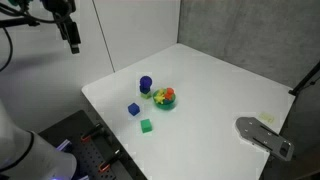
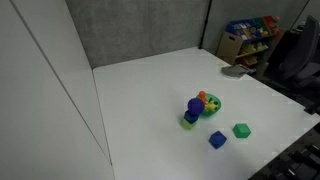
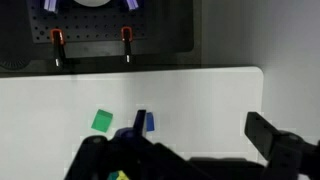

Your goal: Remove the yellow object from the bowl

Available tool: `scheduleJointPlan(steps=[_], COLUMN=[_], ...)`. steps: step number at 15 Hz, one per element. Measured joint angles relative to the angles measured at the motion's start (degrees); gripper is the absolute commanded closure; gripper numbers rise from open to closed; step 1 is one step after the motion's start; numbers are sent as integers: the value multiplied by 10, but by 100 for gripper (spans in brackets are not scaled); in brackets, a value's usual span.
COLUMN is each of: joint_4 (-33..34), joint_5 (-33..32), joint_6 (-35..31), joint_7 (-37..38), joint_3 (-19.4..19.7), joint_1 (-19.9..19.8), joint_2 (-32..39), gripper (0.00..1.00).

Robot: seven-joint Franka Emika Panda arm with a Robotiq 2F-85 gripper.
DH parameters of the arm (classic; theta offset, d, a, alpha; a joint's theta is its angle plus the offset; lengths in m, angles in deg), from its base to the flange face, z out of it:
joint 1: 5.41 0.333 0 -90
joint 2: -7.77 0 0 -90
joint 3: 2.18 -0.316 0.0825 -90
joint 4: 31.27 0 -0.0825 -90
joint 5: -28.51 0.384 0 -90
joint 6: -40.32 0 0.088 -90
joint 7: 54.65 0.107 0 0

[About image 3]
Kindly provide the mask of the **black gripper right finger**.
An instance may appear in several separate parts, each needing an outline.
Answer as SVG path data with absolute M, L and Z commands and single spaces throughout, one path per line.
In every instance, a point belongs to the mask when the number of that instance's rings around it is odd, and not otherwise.
M 278 130 L 257 112 L 248 112 L 245 135 L 267 161 L 260 180 L 298 180 L 300 175 L 320 180 L 319 144 Z

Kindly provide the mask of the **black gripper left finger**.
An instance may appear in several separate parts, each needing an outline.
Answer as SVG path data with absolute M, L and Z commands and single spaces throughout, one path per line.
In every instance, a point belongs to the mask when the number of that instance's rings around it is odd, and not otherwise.
M 138 110 L 132 127 L 119 129 L 111 140 L 85 138 L 64 180 L 107 180 L 123 171 L 129 180 L 213 180 L 160 143 L 143 136 L 146 111 Z

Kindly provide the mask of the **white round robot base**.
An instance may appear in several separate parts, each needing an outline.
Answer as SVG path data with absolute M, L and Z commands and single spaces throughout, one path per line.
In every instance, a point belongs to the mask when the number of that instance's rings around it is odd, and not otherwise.
M 111 0 L 74 0 L 76 3 L 85 7 L 100 7 L 108 4 Z

